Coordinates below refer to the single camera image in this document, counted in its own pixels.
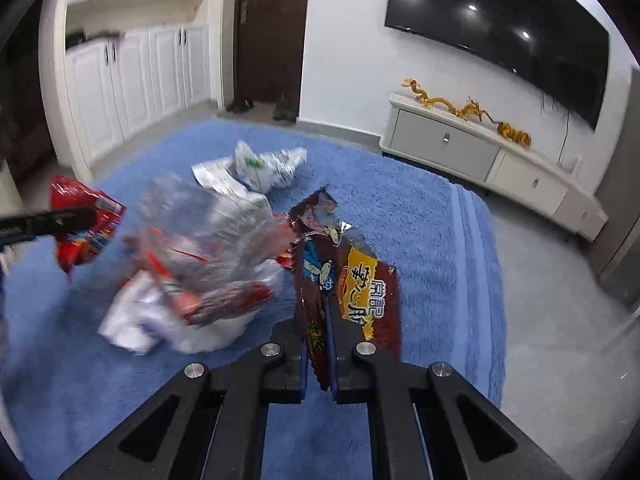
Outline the silver white foil wrapper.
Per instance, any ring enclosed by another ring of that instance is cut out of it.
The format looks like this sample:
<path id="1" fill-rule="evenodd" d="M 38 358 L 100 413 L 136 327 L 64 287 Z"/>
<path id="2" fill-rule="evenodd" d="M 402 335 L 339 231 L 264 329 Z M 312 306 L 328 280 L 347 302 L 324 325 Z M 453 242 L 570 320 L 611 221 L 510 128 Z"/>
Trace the silver white foil wrapper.
<path id="1" fill-rule="evenodd" d="M 202 188 L 244 196 L 249 192 L 268 194 L 273 188 L 288 188 L 296 170 L 306 161 L 304 148 L 259 154 L 246 142 L 239 141 L 232 156 L 199 162 L 191 170 Z"/>

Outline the white plastic bag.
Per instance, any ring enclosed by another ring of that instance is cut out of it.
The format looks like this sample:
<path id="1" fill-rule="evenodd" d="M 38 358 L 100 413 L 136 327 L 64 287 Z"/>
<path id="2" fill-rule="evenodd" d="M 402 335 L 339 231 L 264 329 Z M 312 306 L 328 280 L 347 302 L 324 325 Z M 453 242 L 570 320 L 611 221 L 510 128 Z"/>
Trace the white plastic bag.
<path id="1" fill-rule="evenodd" d="M 185 354 L 220 350 L 245 332 L 283 285 L 284 270 L 273 259 L 237 268 L 188 252 L 164 260 L 145 250 L 98 333 L 135 354 L 162 341 Z"/>

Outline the blue fluffy rug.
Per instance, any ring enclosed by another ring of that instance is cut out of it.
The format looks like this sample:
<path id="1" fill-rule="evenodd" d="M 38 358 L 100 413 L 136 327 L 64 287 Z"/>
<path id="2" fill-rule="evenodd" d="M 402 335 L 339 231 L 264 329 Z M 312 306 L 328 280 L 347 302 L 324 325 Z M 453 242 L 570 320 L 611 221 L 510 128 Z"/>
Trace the blue fluffy rug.
<path id="1" fill-rule="evenodd" d="M 175 133 L 99 180 L 98 189 L 126 207 L 119 233 L 137 229 L 152 180 L 169 173 L 190 179 L 195 164 L 231 155 L 239 141 L 258 152 L 306 150 L 293 183 L 270 192 L 272 209 L 285 212 L 327 188 L 338 216 L 398 271 L 402 358 L 420 366 L 449 362 L 499 403 L 506 314 L 491 215 L 484 200 L 437 174 L 288 130 L 214 119 Z M 36 479 L 62 474 L 191 362 L 167 344 L 137 356 L 100 336 L 129 266 L 125 244 L 113 240 L 92 263 L 65 273 L 54 241 L 43 238 L 26 248 L 6 279 L 2 393 Z"/>

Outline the wall-mounted black television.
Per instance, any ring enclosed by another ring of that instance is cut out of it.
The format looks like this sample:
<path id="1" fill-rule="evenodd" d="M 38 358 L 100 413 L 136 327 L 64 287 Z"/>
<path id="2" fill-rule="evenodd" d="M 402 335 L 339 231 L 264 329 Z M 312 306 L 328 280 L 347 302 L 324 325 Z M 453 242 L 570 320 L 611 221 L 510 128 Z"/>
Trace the wall-mounted black television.
<path id="1" fill-rule="evenodd" d="M 610 35 L 576 0 L 388 0 L 385 24 L 510 70 L 598 123 Z"/>

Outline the golden dragon figurine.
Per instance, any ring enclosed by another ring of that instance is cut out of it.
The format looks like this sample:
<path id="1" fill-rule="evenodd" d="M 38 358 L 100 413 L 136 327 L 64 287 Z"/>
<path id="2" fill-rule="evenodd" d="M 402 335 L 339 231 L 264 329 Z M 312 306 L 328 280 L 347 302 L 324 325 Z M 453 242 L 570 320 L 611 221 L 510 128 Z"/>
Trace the golden dragon figurine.
<path id="1" fill-rule="evenodd" d="M 483 121 L 484 110 L 480 106 L 480 103 L 474 101 L 471 98 L 466 99 L 466 103 L 462 107 L 456 107 L 446 98 L 442 96 L 430 96 L 420 84 L 413 78 L 406 78 L 401 81 L 402 88 L 408 88 L 413 94 L 416 102 L 420 103 L 424 107 L 434 107 L 436 105 L 442 105 L 446 108 L 446 111 L 461 118 L 468 120 L 471 116 L 476 117 L 480 122 Z"/>

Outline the white shoe cabinet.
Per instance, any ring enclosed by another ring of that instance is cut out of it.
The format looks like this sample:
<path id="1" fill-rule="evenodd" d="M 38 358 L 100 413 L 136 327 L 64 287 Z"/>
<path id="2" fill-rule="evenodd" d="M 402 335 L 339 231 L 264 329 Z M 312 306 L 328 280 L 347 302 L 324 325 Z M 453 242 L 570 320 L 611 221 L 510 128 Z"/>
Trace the white shoe cabinet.
<path id="1" fill-rule="evenodd" d="M 159 122 L 216 102 L 208 0 L 43 0 L 38 70 L 58 162 L 89 182 Z"/>

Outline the dark brown entrance door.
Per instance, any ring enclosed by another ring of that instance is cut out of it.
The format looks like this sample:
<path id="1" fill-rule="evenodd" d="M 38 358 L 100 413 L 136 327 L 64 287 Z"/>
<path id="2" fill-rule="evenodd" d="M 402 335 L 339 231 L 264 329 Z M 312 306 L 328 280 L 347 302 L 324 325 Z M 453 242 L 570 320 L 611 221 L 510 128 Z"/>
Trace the dark brown entrance door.
<path id="1" fill-rule="evenodd" d="M 308 0 L 235 0 L 235 97 L 299 112 Z"/>

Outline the dark shoes by door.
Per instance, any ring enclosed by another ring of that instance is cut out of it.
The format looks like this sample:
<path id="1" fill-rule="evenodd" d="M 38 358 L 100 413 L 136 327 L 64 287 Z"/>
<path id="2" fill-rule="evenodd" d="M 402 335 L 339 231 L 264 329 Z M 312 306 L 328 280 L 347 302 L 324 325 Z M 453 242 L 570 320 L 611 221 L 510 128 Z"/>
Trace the dark shoes by door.
<path id="1" fill-rule="evenodd" d="M 240 96 L 239 98 L 234 98 L 224 110 L 231 114 L 252 113 L 256 115 L 265 106 L 267 106 L 267 103 L 255 103 L 252 99 L 242 98 L 242 96 Z M 270 119 L 273 122 L 289 122 L 290 124 L 294 124 L 297 119 L 297 110 L 285 96 L 280 96 L 277 102 L 273 104 Z"/>

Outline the red snack bag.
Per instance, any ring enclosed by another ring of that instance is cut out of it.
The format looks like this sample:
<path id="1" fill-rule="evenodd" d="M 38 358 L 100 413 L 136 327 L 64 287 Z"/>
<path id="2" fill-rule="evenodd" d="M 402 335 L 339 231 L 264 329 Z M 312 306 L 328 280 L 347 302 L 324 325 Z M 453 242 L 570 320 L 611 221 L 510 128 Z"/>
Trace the red snack bag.
<path id="1" fill-rule="evenodd" d="M 51 179 L 50 206 L 55 212 L 80 211 L 74 226 L 54 236 L 56 260 L 67 275 L 76 266 L 93 262 L 114 237 L 126 211 L 104 192 L 62 176 Z"/>

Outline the white grey tv cabinet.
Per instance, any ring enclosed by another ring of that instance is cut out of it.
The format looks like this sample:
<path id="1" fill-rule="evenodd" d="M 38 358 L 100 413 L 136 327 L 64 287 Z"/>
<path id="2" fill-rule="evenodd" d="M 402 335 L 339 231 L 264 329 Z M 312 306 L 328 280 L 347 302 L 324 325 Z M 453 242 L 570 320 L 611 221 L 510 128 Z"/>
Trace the white grey tv cabinet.
<path id="1" fill-rule="evenodd" d="M 560 166 L 475 122 L 410 96 L 390 95 L 383 153 L 471 182 L 513 200 L 592 242 L 608 216 L 592 193 Z"/>

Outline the clear plastic bag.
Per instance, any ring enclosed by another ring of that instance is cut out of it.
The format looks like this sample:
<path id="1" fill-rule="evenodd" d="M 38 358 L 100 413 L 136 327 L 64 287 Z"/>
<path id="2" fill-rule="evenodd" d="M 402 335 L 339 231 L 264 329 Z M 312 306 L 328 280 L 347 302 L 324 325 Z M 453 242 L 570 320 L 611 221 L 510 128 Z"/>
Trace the clear plastic bag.
<path id="1" fill-rule="evenodd" d="M 140 226 L 126 243 L 132 267 L 145 250 L 169 260 L 178 252 L 200 255 L 239 266 L 278 259 L 292 248 L 296 236 L 288 219 L 272 213 L 265 196 L 256 202 L 218 193 L 176 174 L 152 180 L 140 204 Z"/>

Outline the dark red snack wrapper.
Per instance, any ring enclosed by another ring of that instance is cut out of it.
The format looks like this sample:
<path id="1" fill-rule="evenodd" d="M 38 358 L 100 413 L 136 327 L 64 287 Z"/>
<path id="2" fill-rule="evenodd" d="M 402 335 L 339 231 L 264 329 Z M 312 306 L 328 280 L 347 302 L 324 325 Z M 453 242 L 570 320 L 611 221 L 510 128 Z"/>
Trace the dark red snack wrapper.
<path id="1" fill-rule="evenodd" d="M 375 255 L 363 235 L 337 215 L 337 201 L 319 188 L 288 212 L 296 307 L 307 356 L 322 390 L 336 389 L 334 323 L 357 327 L 360 339 L 400 355 L 397 269 Z"/>

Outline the golden tiger figurine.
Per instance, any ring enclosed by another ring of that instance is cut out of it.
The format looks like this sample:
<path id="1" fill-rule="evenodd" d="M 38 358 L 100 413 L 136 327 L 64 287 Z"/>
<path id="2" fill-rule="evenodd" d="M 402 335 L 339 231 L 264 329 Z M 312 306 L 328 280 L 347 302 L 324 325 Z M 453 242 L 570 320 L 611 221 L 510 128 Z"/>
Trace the golden tiger figurine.
<path id="1" fill-rule="evenodd" d="M 498 122 L 497 131 L 500 136 L 503 136 L 506 140 L 514 142 L 523 148 L 530 148 L 532 146 L 532 138 L 524 130 L 518 130 L 510 125 L 508 122 Z"/>

